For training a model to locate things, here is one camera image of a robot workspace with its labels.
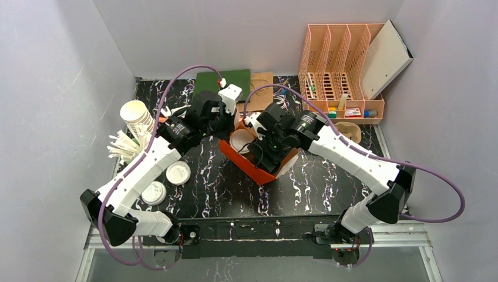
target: white lid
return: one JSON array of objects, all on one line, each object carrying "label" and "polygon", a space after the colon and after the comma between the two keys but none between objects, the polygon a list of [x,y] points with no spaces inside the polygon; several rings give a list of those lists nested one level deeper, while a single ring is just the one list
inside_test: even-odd
[{"label": "white lid", "polygon": [[251,134],[248,130],[245,129],[237,129],[230,135],[230,146],[238,152],[240,149],[244,148],[240,151],[239,154],[247,154],[249,153],[249,149],[244,147],[247,143],[251,143],[255,139],[254,135]]},{"label": "white lid", "polygon": [[166,170],[166,178],[174,185],[182,185],[190,178],[190,167],[186,162],[174,162]]},{"label": "white lid", "polygon": [[157,206],[166,198],[166,188],[160,182],[153,181],[143,192],[142,200],[150,205]]}]

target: small box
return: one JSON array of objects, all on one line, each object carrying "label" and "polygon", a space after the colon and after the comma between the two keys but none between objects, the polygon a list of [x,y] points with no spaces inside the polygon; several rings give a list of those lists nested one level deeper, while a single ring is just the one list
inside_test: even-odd
[{"label": "small box", "polygon": [[346,109],[346,118],[357,118],[361,117],[361,111],[359,108]]},{"label": "small box", "polygon": [[337,118],[336,108],[328,108],[328,117],[331,119]]}]

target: stack of paper cups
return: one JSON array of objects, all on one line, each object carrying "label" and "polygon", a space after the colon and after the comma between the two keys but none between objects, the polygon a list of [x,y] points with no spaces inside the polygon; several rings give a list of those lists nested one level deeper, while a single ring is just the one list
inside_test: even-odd
[{"label": "stack of paper cups", "polygon": [[154,119],[142,101],[134,100],[127,102],[121,107],[121,118],[126,122],[128,129],[136,139],[139,138],[139,126],[152,134],[154,130]]}]

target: wire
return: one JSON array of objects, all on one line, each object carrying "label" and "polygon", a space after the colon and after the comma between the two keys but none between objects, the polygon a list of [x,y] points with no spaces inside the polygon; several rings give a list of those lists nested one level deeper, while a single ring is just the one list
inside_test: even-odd
[{"label": "wire", "polygon": [[275,104],[280,105],[280,107],[282,109],[286,109],[287,108],[287,104],[285,102],[285,97],[284,96],[276,95],[276,96],[274,96],[274,99],[277,100],[277,102],[275,102]]},{"label": "wire", "polygon": [[261,164],[261,162],[262,162],[262,160],[263,160],[263,155],[264,155],[264,152],[263,152],[263,148],[262,148],[262,147],[261,147],[258,143],[254,143],[254,146],[258,146],[258,148],[260,148],[260,150],[261,150],[261,158],[260,158],[260,159],[258,160],[258,162],[256,162],[256,164],[254,165],[254,167],[256,167],[256,168],[257,168],[257,167]]},{"label": "wire", "polygon": [[361,245],[361,237],[358,236],[358,245],[355,248],[355,250],[359,249],[359,245]]},{"label": "wire", "polygon": [[375,155],[370,154],[369,152],[366,152],[366,151],[364,151],[362,149],[357,148],[356,146],[351,146],[350,143],[349,143],[349,140],[346,137],[344,137],[343,135],[341,135],[341,133],[334,126],[334,124],[332,123],[332,121],[330,120],[330,118],[328,117],[328,115],[326,115],[321,109],[319,109],[315,105],[313,105],[310,101],[308,101],[308,99],[306,99],[303,96],[301,96],[301,94],[299,94],[298,92],[296,92],[295,90],[293,90],[293,89],[291,89],[291,88],[289,88],[287,86],[279,85],[279,84],[268,84],[268,85],[263,85],[263,86],[260,86],[260,87],[258,87],[256,89],[254,89],[249,94],[249,96],[247,96],[247,100],[244,103],[244,111],[243,111],[244,117],[243,117],[243,120],[245,119],[245,116],[246,116],[247,102],[249,101],[249,99],[251,98],[251,96],[256,91],[259,91],[259,90],[261,90],[263,88],[267,88],[267,87],[280,87],[280,88],[284,88],[284,89],[290,91],[295,96],[301,98],[301,100],[303,100],[304,102],[306,102],[310,107],[312,107],[313,109],[315,109],[321,116],[323,116],[325,118],[325,120],[327,120],[327,123],[329,124],[330,128],[332,129],[332,131],[335,133],[336,138],[338,138],[343,144],[345,144],[346,146],[348,146],[354,152],[357,152],[357,153],[359,153],[362,156],[368,156],[369,158],[374,159],[374,160],[380,160],[380,161],[389,162],[389,163],[396,163],[398,165],[409,166],[409,167],[412,167],[414,169],[419,169],[419,170],[422,170],[424,172],[428,172],[428,173],[436,176],[437,178],[443,180],[444,182],[446,182],[451,188],[453,188],[453,190],[457,193],[457,195],[458,195],[458,197],[460,199],[460,208],[458,209],[458,211],[454,215],[452,215],[450,217],[447,217],[447,218],[444,218],[444,219],[423,219],[423,218],[420,218],[420,217],[409,216],[407,214],[401,213],[402,217],[407,218],[407,219],[421,221],[421,222],[426,222],[426,223],[444,223],[444,222],[452,221],[452,220],[458,218],[460,215],[462,215],[462,213],[463,213],[463,211],[465,209],[465,197],[463,196],[463,193],[458,188],[458,186],[456,184],[454,184],[451,180],[449,180],[446,176],[444,176],[444,175],[442,175],[442,174],[440,174],[438,172],[434,172],[434,171],[432,171],[432,170],[430,170],[428,168],[425,168],[423,166],[420,166],[418,164],[413,164],[413,163],[403,162],[403,161],[400,161],[400,160],[393,160],[393,159],[388,159],[388,158],[385,158],[385,157],[375,156]]},{"label": "wire", "polygon": [[366,229],[366,232],[368,233],[368,235],[370,236],[370,244],[368,245],[368,250],[366,251],[366,254],[363,256],[363,258],[355,263],[355,264],[348,264],[347,266],[345,267],[355,267],[355,266],[359,266],[360,264],[364,263],[366,258],[370,255],[370,251],[372,250],[372,245],[374,243],[374,235],[372,235],[372,229],[370,229],[370,227],[365,227]]},{"label": "wire", "polygon": [[255,87],[254,87],[254,84],[253,84],[252,82],[250,82],[250,83],[251,83],[251,87],[249,88],[249,91],[253,91],[253,90],[254,90],[254,88],[255,88]]},{"label": "wire", "polygon": [[183,233],[181,234],[181,241],[180,241],[180,244],[178,244],[178,251],[180,252],[180,254],[182,253],[182,246],[183,246]]},{"label": "wire", "polygon": [[[170,82],[168,83],[168,85],[166,86],[166,89],[164,90],[162,96],[161,96],[161,99],[159,100],[159,105],[158,105],[158,109],[162,109],[163,108],[163,104],[164,104],[164,100],[166,98],[166,95],[167,93],[169,92],[169,90],[171,89],[171,86],[173,85],[173,83],[181,76],[183,75],[184,73],[192,70],[192,69],[197,69],[197,68],[207,68],[207,69],[211,69],[212,71],[216,72],[216,74],[218,74],[218,77],[220,79],[222,79],[221,77],[221,74],[219,73],[219,71],[217,71],[216,69],[214,69],[213,67],[211,66],[206,66],[206,65],[194,65],[194,66],[191,66],[191,67],[188,67],[186,69],[184,69],[183,71],[181,71],[175,78],[173,78],[172,80],[170,80]],[[152,131],[152,138],[150,139],[150,142],[149,144],[147,145],[147,148],[145,148],[145,152],[148,153],[150,148],[152,147],[152,143],[154,142],[154,136],[156,135],[157,133],[157,128],[159,127],[159,117],[160,117],[160,110],[158,110],[156,112],[156,118],[155,118],[155,124],[154,124],[154,130]],[[143,256],[144,256],[144,252],[143,252],[143,245],[142,245],[142,241],[139,240],[139,247],[140,247],[140,251],[142,252],[141,255],[137,258],[136,261],[127,261],[127,260],[124,260],[122,259],[121,257],[119,257],[117,255],[117,253],[110,247],[109,245],[109,242],[107,242],[107,239],[105,237],[105,233],[104,233],[104,227],[103,227],[103,217],[104,217],[104,210],[105,210],[105,207],[107,206],[107,203],[110,199],[110,197],[112,196],[112,194],[114,193],[114,191],[118,188],[119,184],[121,184],[121,182],[123,181],[123,179],[128,176],[132,171],[134,171],[135,168],[138,167],[139,164],[141,164],[141,162],[145,159],[145,156],[146,154],[142,154],[142,156],[138,159],[138,161],[135,163],[135,164],[131,164],[130,166],[130,169],[127,170],[125,173],[123,173],[123,176],[121,178],[119,178],[116,183],[114,183],[114,185],[110,188],[109,192],[107,193],[106,197],[104,198],[104,201],[102,201],[102,205],[100,205],[100,209],[99,209],[99,216],[97,217],[97,228],[99,230],[99,235],[100,235],[100,239],[102,240],[102,244],[104,245],[104,247],[106,248],[107,252],[109,252],[109,254],[115,259],[117,260],[118,262],[126,265],[126,266],[136,266],[138,265],[140,262],[142,262],[143,260]]]},{"label": "wire", "polygon": [[251,80],[264,80],[266,83],[269,83],[268,79],[266,78],[251,78]]},{"label": "wire", "polygon": [[244,150],[245,147],[247,147],[249,144],[251,144],[252,142],[249,142],[249,143],[246,143],[244,144],[244,146],[242,146],[242,148],[240,148],[240,150],[237,151],[237,154],[240,154],[240,152],[242,152]]},{"label": "wire", "polygon": [[[287,78],[286,80],[284,80],[284,82],[277,83],[277,84],[285,86],[288,82],[289,82],[289,79]],[[282,95],[285,95],[285,89],[284,88],[278,88],[278,90],[275,92],[275,96],[280,95],[280,92],[283,92]]]}]

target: desk organizer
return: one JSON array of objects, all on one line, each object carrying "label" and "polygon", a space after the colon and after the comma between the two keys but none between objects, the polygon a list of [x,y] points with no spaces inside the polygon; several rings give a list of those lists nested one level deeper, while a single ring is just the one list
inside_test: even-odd
[{"label": "desk organizer", "polygon": [[[342,95],[348,94],[345,108],[359,108],[361,111],[361,117],[345,117],[344,109],[337,109],[337,117],[332,119],[334,123],[373,125],[382,120],[382,95],[366,100],[360,77],[368,46],[383,26],[383,23],[308,25],[299,68],[301,93],[325,113],[329,108],[338,108]],[[313,93],[308,85],[308,73],[315,86]],[[303,107],[313,110],[307,104]],[[364,117],[365,111],[369,110],[376,110],[377,116]]]}]

